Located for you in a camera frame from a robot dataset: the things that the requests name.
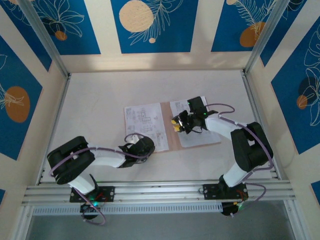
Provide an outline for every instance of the white line drawing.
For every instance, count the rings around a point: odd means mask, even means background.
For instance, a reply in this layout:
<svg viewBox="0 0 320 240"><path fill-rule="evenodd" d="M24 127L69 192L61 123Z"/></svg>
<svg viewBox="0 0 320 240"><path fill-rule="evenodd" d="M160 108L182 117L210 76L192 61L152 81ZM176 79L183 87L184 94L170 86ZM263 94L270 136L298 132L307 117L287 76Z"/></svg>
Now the white line drawing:
<svg viewBox="0 0 320 240"><path fill-rule="evenodd" d="M256 0L226 0L228 5L237 7L238 13L245 20L248 28L243 31L240 37L240 44L243 47L253 47L262 32L265 21L274 9L278 0L264 0L261 7L257 6ZM282 14L287 20L290 11L298 11L305 0L291 0Z"/></svg>
<svg viewBox="0 0 320 240"><path fill-rule="evenodd" d="M15 0L2 1L17 19L30 26ZM82 37L77 24L82 23L85 16L70 10L69 0L32 0L31 3L51 36L60 41L67 39L67 33Z"/></svg>
<svg viewBox="0 0 320 240"><path fill-rule="evenodd" d="M24 15L21 8L19 7L17 0L2 0L2 2L12 12L12 15L15 18L22 21L24 24L30 26L28 20L26 19L26 16Z"/></svg>
<svg viewBox="0 0 320 240"><path fill-rule="evenodd" d="M304 56L307 87L297 99L300 109L310 107L310 126L320 123L320 25L313 33Z"/></svg>
<svg viewBox="0 0 320 240"><path fill-rule="evenodd" d="M246 21L250 29L254 30L254 38L258 39L264 26L263 21L275 7L277 0L264 0L261 7L257 7L255 0L226 0L228 5L235 5L240 17Z"/></svg>
<svg viewBox="0 0 320 240"><path fill-rule="evenodd" d="M284 10L284 13L282 14L282 17L287 20L288 19L288 14L290 11L296 12L298 11L301 6L303 5L305 0L290 0L288 6Z"/></svg>
<svg viewBox="0 0 320 240"><path fill-rule="evenodd" d="M0 54L0 70L4 67L7 60L6 55ZM14 97L11 94L8 94L4 88L0 84L0 107L3 109L6 105L10 106L10 104L18 104L20 106L24 106L22 100L24 97Z"/></svg>
<svg viewBox="0 0 320 240"><path fill-rule="evenodd" d="M153 44L166 25L171 24L169 14L177 10L184 0L130 0L119 12L122 26L129 32L132 39L130 46L139 41Z"/></svg>

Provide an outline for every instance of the beige circle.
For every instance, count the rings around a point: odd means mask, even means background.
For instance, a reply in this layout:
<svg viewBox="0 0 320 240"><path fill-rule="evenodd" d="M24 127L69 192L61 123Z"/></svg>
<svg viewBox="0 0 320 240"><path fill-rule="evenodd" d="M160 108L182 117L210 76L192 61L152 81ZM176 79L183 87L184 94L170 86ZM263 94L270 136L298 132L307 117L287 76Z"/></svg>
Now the beige circle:
<svg viewBox="0 0 320 240"><path fill-rule="evenodd" d="M10 3L13 3L15 5L18 5L17 0L9 0Z"/></svg>
<svg viewBox="0 0 320 240"><path fill-rule="evenodd" d="M225 0L225 1L226 1L226 4L228 4L228 5L233 5L236 2L238 2L238 0Z"/></svg>
<svg viewBox="0 0 320 240"><path fill-rule="evenodd" d="M122 26L132 33L145 31L154 22L151 9L140 0L128 1L121 8L119 18Z"/></svg>

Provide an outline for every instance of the white wall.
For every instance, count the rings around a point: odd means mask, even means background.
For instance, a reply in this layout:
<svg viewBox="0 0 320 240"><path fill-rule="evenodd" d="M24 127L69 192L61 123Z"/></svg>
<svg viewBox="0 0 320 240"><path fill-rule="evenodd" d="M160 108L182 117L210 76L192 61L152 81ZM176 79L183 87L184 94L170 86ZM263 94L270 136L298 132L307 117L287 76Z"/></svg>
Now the white wall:
<svg viewBox="0 0 320 240"><path fill-rule="evenodd" d="M50 128L63 90L64 79L54 64L49 72L45 70L1 7L0 33L43 87L18 160L0 153L0 188L6 190L0 209L0 238L8 239L26 186L35 184L49 141Z"/></svg>
<svg viewBox="0 0 320 240"><path fill-rule="evenodd" d="M199 0L191 52L121 54L110 0L85 0L101 55L64 55L71 73L117 70L242 69L251 51L211 52L225 0Z"/></svg>
<svg viewBox="0 0 320 240"><path fill-rule="evenodd" d="M308 0L266 67L259 60L249 75L263 108L269 138L275 146L273 150L279 155L278 161L292 183L315 240L320 239L320 206L313 195L311 183L320 180L320 144L298 155L271 81L318 19L319 9L320 1Z"/></svg>

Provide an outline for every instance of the printed diagram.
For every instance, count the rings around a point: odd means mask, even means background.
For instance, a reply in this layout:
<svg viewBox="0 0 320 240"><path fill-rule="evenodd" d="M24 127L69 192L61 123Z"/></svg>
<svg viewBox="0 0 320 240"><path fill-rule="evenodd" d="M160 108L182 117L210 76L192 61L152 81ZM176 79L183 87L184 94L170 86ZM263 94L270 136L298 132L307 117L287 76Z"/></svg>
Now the printed diagram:
<svg viewBox="0 0 320 240"><path fill-rule="evenodd" d="M180 102L180 101L177 101L176 103L175 103L175 108L176 108L176 110L179 112L179 113L181 113L181 112L183 112L184 110L187 110L188 112L189 112L189 106L188 106L188 104L185 106L182 102Z"/></svg>
<svg viewBox="0 0 320 240"><path fill-rule="evenodd" d="M140 131L141 131L142 133L152 132L152 130L153 130L152 126L143 126L143 127L140 129Z"/></svg>
<svg viewBox="0 0 320 240"><path fill-rule="evenodd" d="M140 133L152 139L155 151L169 150L160 103L124 109L126 134Z"/></svg>
<svg viewBox="0 0 320 240"><path fill-rule="evenodd" d="M141 109L138 118L143 122L150 122L151 121L151 117L146 116L146 110L144 108Z"/></svg>
<svg viewBox="0 0 320 240"><path fill-rule="evenodd" d="M320 25L310 39L304 65L307 77L299 85L296 104L301 110L310 107L310 126L315 127L320 123Z"/></svg>
<svg viewBox="0 0 320 240"><path fill-rule="evenodd" d="M1 0L12 12L12 14L30 26L25 18L17 0ZM45 26L49 35L56 37L60 41L68 38L67 34L74 34L82 37L83 33L77 24L84 21L85 16L70 10L69 0L29 0L36 13Z"/></svg>
<svg viewBox="0 0 320 240"><path fill-rule="evenodd" d="M154 44L166 26L170 26L170 14L183 0L130 0L119 11L121 25L131 33L130 46L139 41Z"/></svg>
<svg viewBox="0 0 320 240"><path fill-rule="evenodd" d="M7 56L0 55L0 71L5 66ZM7 91L0 84L0 108L5 108L7 115L16 123L27 120L30 111L30 99L26 90L12 86Z"/></svg>
<svg viewBox="0 0 320 240"><path fill-rule="evenodd" d="M245 20L247 28L240 36L240 45L245 48L253 47L262 32L266 21L275 7L277 0L264 0L261 7L256 2L260 0L226 0L228 5L237 7L237 11L242 19ZM304 0L291 0L282 15L285 19L289 11L297 11Z"/></svg>

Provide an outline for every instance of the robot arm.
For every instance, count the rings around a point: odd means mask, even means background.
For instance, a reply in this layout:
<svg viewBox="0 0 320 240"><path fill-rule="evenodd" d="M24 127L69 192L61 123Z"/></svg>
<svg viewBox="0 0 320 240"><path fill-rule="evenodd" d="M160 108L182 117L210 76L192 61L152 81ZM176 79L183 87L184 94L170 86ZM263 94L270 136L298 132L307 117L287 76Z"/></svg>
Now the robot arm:
<svg viewBox="0 0 320 240"><path fill-rule="evenodd" d="M188 134L193 131L194 127L201 127L204 130L218 133L232 142L235 164L221 176L221 185L233 188L240 184L252 170L264 165L269 160L261 144L243 127L254 133L265 146L271 158L273 157L267 137L257 122L239 123L222 117L217 111L207 111L201 97L188 100L188 104L190 113L185 110L172 119L176 132Z"/></svg>
<svg viewBox="0 0 320 240"><path fill-rule="evenodd" d="M83 195L96 195L98 184L92 175L83 173L87 167L128 168L145 162L155 150L154 142L147 136L131 134L125 141L124 146L111 149L93 146L83 136L77 136L48 154L50 174L59 185L69 184Z"/></svg>

